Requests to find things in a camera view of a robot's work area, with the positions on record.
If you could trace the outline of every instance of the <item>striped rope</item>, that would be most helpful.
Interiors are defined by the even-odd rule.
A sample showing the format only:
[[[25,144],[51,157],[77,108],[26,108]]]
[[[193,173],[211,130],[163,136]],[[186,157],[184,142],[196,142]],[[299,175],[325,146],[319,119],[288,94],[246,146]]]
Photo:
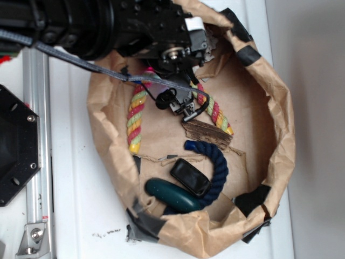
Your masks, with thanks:
[[[148,69],[144,73],[144,76],[158,78],[158,76],[151,69]],[[127,115],[127,140],[129,144],[129,151],[134,155],[137,155],[140,149],[142,111],[145,107],[145,101],[147,98],[147,91],[141,85],[141,83],[143,83],[146,88],[150,88],[152,86],[152,83],[148,81],[138,82],[129,105]]]
[[[198,85],[194,85],[192,83],[191,87],[197,88],[207,93],[207,91],[204,90],[204,87],[200,83]],[[202,94],[193,92],[193,96],[198,100],[198,103],[200,105],[203,105],[206,102],[206,97]],[[211,117],[213,123],[217,128],[220,128],[222,131],[228,133],[229,135],[233,135],[233,130],[229,124],[229,121],[227,120],[226,116],[223,115],[223,111],[219,108],[218,103],[213,99],[212,96],[210,96],[210,103],[206,109],[206,112]]]

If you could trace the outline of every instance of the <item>black hexagonal plate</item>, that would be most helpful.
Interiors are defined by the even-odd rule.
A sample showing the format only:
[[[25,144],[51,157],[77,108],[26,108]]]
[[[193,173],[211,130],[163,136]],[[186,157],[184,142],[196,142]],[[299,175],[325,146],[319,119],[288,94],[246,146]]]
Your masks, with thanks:
[[[38,116],[0,85],[0,207],[39,170]]]

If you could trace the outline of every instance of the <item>navy blue rope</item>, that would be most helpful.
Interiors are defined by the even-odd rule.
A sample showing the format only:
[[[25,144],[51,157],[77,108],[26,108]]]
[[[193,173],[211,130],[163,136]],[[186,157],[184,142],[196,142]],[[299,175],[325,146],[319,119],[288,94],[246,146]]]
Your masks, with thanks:
[[[206,155],[213,162],[214,173],[211,180],[212,186],[202,198],[198,199],[201,209],[203,209],[218,199],[220,193],[222,192],[224,183],[226,182],[226,177],[229,174],[227,162],[222,151],[220,151],[215,144],[210,144],[204,141],[187,140],[185,142],[184,149]],[[171,207],[167,207],[164,211],[165,215],[176,213],[178,212]]]

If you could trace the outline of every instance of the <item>brown paper bag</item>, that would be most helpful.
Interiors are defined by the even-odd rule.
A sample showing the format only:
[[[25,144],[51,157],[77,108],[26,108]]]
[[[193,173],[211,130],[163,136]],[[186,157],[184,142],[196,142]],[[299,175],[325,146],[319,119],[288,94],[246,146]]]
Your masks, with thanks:
[[[158,110],[150,99],[146,101],[141,149],[136,158],[139,171],[128,151],[126,135],[134,84],[93,74],[87,106],[94,143],[126,210],[133,238],[207,258],[276,214],[295,162],[292,101],[288,88],[259,55],[230,11],[219,14],[197,0],[175,3],[200,16],[219,39],[212,53],[215,59],[196,72],[199,79],[210,78],[203,86],[219,103],[234,130],[232,143],[224,150],[229,176],[219,199],[201,211],[162,216],[165,205],[148,196],[144,184],[152,177],[178,184],[169,174],[177,157],[163,157],[178,155],[212,177],[209,159],[183,149],[187,138],[182,118],[169,110]],[[131,74],[144,70],[137,60],[122,58],[116,52],[98,64],[114,71],[128,65]],[[197,119],[212,123],[207,114]]]

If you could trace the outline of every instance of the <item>black phone case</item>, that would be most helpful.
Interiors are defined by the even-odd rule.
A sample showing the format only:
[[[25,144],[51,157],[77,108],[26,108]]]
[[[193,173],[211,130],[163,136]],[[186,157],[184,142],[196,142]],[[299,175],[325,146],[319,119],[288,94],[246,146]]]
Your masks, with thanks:
[[[170,174],[198,198],[204,196],[211,187],[209,179],[182,158],[176,161]]]

